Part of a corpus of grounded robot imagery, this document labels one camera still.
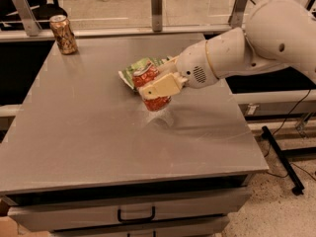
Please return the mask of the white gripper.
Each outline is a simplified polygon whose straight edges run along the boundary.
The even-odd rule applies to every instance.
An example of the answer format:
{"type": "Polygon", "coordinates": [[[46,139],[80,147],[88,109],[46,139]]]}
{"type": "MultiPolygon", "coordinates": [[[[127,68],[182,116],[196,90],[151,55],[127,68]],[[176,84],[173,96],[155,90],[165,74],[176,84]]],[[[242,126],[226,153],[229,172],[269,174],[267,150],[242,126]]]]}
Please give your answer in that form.
{"type": "Polygon", "coordinates": [[[218,78],[210,65],[206,44],[206,40],[195,43],[179,57],[175,56],[158,66],[160,75],[138,89],[140,96],[145,100],[154,100],[179,94],[185,83],[187,87],[195,89],[217,83],[218,78]]]}

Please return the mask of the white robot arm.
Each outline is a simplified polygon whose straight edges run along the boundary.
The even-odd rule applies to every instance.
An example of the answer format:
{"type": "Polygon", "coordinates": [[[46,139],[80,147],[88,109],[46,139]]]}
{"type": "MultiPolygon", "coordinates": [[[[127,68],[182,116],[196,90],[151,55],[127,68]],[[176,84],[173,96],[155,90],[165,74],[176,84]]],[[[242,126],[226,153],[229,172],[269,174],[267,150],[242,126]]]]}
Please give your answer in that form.
{"type": "Polygon", "coordinates": [[[249,76],[290,66],[316,81],[316,19],[293,0],[263,0],[245,27],[187,47],[158,67],[139,88],[146,100],[169,97],[185,87],[203,88],[231,76],[249,76]]]}

